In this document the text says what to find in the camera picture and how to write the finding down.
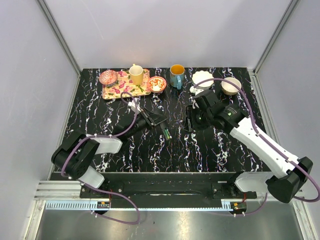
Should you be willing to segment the black remote control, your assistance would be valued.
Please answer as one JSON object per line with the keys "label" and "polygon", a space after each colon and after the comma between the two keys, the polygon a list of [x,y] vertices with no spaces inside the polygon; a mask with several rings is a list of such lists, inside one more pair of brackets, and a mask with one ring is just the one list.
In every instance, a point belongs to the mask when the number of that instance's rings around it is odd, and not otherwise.
{"label": "black remote control", "polygon": [[169,141],[172,139],[171,133],[169,131],[168,123],[166,121],[162,122],[160,124],[160,128],[162,130],[162,133],[164,135],[164,138],[166,141]]}

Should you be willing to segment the black remote battery cover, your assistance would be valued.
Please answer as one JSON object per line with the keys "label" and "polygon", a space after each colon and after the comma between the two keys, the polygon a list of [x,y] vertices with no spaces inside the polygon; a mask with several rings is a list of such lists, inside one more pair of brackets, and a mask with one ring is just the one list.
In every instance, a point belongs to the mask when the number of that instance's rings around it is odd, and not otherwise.
{"label": "black remote battery cover", "polygon": [[192,113],[193,113],[193,107],[191,105],[188,105],[185,109],[185,120],[184,120],[184,125],[183,129],[186,132],[192,132],[193,131],[193,119],[192,119]]}

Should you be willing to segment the green AAA battery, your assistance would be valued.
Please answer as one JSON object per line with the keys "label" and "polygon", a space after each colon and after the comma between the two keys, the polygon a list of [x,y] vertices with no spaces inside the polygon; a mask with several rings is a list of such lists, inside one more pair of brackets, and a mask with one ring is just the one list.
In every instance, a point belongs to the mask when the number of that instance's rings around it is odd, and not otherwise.
{"label": "green AAA battery", "polygon": [[167,141],[172,138],[168,128],[165,128],[165,129],[163,130],[163,133],[164,133],[165,139],[166,139]]}

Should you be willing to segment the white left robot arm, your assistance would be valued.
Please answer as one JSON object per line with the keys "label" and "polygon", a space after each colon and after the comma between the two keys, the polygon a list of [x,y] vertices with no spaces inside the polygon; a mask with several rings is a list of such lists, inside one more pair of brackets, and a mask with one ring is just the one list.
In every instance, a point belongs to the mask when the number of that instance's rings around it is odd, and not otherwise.
{"label": "white left robot arm", "polygon": [[105,177],[91,166],[94,156],[118,153],[130,137],[144,129],[160,127],[165,139],[171,139],[168,118],[159,110],[152,112],[142,107],[135,114],[120,118],[111,136],[95,136],[75,130],[55,150],[51,162],[64,176],[90,185],[96,197],[106,196],[109,189]]}

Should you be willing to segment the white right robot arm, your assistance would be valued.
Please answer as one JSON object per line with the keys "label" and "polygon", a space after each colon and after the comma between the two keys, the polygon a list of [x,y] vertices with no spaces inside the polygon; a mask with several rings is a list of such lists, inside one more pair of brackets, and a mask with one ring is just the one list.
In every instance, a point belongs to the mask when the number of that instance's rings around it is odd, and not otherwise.
{"label": "white right robot arm", "polygon": [[222,103],[212,90],[194,91],[193,105],[186,107],[185,130],[205,130],[211,126],[240,141],[257,155],[270,172],[243,172],[233,177],[228,194],[239,198],[245,192],[269,193],[289,203],[308,180],[313,162],[287,152],[257,126],[236,104]]}

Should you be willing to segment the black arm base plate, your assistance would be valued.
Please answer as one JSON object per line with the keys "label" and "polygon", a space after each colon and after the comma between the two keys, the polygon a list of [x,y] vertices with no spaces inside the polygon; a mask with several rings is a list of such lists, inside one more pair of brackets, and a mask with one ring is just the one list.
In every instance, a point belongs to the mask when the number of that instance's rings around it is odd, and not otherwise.
{"label": "black arm base plate", "polygon": [[193,180],[156,180],[156,181],[116,181],[107,180],[97,190],[83,186],[82,195],[101,198],[111,193],[132,196],[201,196],[209,199],[255,199],[255,192],[241,192],[230,183],[218,183]]}

